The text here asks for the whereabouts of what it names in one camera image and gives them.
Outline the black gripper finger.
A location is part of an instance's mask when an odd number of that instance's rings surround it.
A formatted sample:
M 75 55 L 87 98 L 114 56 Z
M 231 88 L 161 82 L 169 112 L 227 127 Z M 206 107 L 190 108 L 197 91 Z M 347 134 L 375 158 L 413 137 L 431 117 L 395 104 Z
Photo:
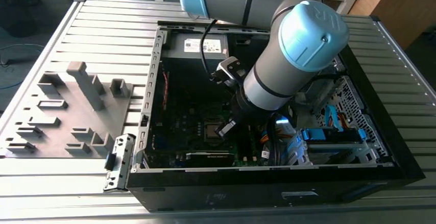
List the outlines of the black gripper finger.
M 233 120 L 229 120 L 227 122 L 221 123 L 221 125 L 215 129 L 215 134 L 218 135 L 219 139 L 222 139 L 222 140 L 227 139 L 234 126 L 235 126 L 235 122 Z

